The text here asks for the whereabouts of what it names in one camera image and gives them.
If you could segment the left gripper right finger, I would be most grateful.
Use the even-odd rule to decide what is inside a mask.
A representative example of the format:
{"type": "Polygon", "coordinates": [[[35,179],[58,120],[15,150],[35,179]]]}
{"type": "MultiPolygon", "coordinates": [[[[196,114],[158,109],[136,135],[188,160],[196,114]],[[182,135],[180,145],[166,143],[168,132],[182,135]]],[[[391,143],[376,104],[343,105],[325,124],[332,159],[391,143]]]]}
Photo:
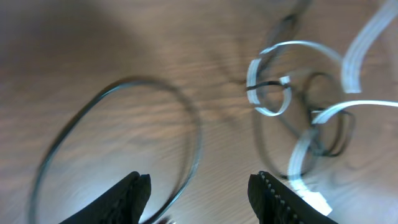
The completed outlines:
{"type": "Polygon", "coordinates": [[[248,199],[260,224],[336,224],[265,171],[250,175],[248,199]]]}

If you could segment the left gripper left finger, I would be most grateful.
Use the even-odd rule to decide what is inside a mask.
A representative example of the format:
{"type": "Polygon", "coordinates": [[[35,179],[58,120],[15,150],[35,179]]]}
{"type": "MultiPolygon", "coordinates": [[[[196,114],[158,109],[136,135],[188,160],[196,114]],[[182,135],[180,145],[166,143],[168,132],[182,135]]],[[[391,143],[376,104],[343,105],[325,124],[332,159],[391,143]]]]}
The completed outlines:
{"type": "Polygon", "coordinates": [[[60,224],[138,223],[150,195],[150,175],[134,171],[60,224]]]}

